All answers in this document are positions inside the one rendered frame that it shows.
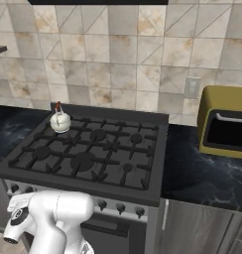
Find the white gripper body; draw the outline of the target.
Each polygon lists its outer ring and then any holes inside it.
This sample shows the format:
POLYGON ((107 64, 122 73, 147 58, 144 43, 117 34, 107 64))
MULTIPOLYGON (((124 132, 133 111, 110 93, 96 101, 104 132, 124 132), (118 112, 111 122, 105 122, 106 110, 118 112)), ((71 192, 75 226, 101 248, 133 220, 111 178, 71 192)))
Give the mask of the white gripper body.
POLYGON ((8 211, 14 211, 17 207, 24 207, 27 206, 30 199, 34 196, 35 194, 33 192, 28 192, 28 193, 22 193, 22 194, 17 194, 13 195, 9 201, 9 205, 7 207, 8 211))

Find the black gas stove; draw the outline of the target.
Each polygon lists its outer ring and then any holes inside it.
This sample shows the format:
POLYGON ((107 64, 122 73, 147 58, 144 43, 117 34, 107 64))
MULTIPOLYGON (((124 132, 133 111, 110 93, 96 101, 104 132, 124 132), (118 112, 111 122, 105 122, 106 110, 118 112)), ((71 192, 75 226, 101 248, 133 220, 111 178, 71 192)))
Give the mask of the black gas stove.
POLYGON ((55 106, 0 162, 0 179, 10 199, 25 193, 26 187, 33 192, 87 193, 93 199, 93 214, 145 222, 144 254, 157 254, 168 115, 62 104, 71 125, 60 134, 50 125, 55 106), (14 193, 12 184, 19 186, 14 193), (107 202, 103 210, 99 199, 107 202), (117 203, 126 206, 122 214, 117 203), (137 206, 145 209, 141 218, 137 206))

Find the grey cupboard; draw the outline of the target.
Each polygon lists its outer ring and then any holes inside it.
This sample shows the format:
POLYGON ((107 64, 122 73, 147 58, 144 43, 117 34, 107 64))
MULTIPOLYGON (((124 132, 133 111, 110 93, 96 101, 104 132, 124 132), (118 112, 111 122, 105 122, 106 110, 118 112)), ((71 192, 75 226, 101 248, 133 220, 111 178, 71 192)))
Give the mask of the grey cupboard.
POLYGON ((0 179, 0 232, 5 230, 7 222, 10 218, 10 213, 7 211, 10 198, 7 195, 7 189, 4 182, 0 179))

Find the black oven door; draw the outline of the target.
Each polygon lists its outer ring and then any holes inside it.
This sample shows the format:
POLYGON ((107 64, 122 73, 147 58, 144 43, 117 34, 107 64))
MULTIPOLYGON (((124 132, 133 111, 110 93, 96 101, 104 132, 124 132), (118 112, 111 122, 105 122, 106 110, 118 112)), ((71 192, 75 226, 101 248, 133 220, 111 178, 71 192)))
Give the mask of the black oven door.
POLYGON ((82 234, 92 246, 94 254, 144 254, 145 252, 147 227, 145 222, 94 213, 89 220, 83 223, 109 227, 120 223, 129 226, 127 238, 81 227, 82 234))

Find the grey cupboard door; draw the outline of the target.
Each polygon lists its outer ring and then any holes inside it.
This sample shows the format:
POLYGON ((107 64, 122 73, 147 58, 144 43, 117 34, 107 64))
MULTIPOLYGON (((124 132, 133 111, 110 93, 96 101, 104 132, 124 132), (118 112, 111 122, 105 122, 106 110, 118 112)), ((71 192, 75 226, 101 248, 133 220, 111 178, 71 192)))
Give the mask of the grey cupboard door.
POLYGON ((236 212, 228 229, 226 254, 242 254, 242 213, 236 212))
POLYGON ((234 211, 165 198, 161 206, 169 213, 158 254, 226 254, 234 211))

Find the black range hood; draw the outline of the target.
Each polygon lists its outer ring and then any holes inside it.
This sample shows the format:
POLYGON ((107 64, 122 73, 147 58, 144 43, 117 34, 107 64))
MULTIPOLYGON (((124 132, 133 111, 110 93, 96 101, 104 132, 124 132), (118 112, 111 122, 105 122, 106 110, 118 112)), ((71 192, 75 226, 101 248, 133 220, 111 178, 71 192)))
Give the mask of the black range hood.
POLYGON ((168 5, 169 0, 27 0, 31 5, 168 5))

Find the olive yellow toaster oven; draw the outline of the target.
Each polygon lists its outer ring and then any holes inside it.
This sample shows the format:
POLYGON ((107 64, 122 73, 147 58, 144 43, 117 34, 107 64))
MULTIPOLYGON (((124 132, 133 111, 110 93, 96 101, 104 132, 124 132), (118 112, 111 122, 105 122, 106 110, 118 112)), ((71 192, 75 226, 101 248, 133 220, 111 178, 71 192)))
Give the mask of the olive yellow toaster oven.
POLYGON ((242 123, 217 120, 216 113, 242 119, 242 87, 206 86, 197 114, 199 151, 242 159, 242 123))

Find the white wall outlet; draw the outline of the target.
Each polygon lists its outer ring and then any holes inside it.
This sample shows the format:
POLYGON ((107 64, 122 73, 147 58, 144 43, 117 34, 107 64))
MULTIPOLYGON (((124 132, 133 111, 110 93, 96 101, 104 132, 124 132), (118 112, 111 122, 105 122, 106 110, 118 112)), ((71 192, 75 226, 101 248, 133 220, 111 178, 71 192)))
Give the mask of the white wall outlet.
POLYGON ((196 99, 198 97, 200 81, 201 81, 200 77, 188 76, 186 78, 185 87, 184 87, 185 98, 196 99))

